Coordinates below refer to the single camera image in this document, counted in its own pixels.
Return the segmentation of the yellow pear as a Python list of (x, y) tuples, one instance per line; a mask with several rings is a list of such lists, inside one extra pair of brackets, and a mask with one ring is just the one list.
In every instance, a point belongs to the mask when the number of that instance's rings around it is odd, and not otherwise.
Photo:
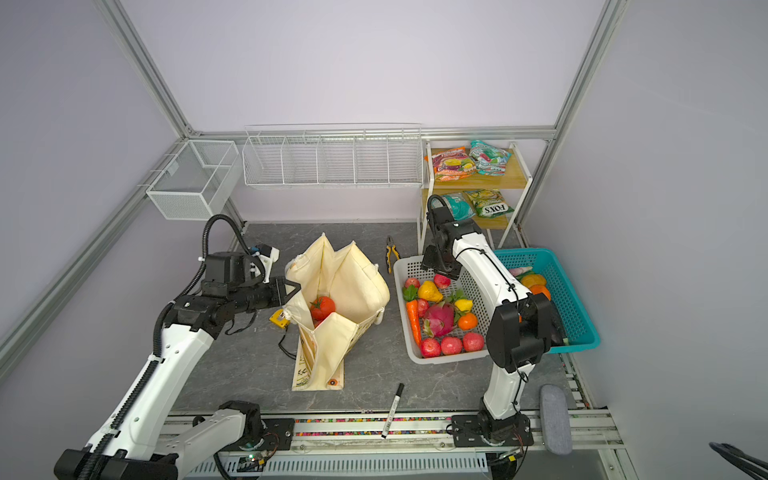
[(437, 285), (431, 281), (424, 281), (418, 288), (418, 298), (427, 302), (440, 303), (443, 301), (443, 294)]

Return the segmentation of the red tomato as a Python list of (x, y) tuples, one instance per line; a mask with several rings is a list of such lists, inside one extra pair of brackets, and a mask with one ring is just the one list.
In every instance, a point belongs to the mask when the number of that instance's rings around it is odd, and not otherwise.
[(309, 310), (313, 324), (319, 325), (336, 311), (336, 305), (330, 297), (318, 296), (310, 303)]

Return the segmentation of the cream floral tote bag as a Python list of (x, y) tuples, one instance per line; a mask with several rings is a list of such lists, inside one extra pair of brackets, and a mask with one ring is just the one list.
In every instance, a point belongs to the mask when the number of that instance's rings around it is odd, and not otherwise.
[[(379, 266), (356, 243), (336, 250), (321, 235), (288, 263), (285, 278), (301, 284), (283, 306), (284, 316), (299, 331), (292, 389), (343, 389), (345, 357), (371, 326), (381, 323), (390, 300)], [(336, 311), (314, 325), (309, 306), (318, 296), (330, 297)]]

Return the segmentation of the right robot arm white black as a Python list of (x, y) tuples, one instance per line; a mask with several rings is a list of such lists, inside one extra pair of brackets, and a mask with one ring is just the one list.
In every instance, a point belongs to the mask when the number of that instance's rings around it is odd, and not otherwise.
[(493, 361), (489, 386), (471, 423), (457, 420), (459, 439), (478, 438), (491, 446), (533, 444), (529, 418), (519, 406), (533, 368), (552, 345), (556, 309), (544, 294), (533, 294), (509, 272), (471, 220), (456, 220), (443, 197), (426, 201), (432, 233), (422, 266), (457, 280), (467, 272), (489, 313), (485, 346)]

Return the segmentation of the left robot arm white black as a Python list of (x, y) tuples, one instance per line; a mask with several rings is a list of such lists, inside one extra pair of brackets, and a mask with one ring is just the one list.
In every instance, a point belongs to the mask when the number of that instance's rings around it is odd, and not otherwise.
[(264, 444), (269, 432), (259, 405), (237, 400), (177, 439), (159, 439), (189, 376), (225, 326), (241, 313), (282, 307), (301, 290), (294, 281), (271, 277), (274, 248), (248, 246), (225, 214), (207, 220), (201, 246), (195, 276), (158, 315), (142, 371), (86, 445), (62, 453), (56, 478), (181, 479), (227, 446)]

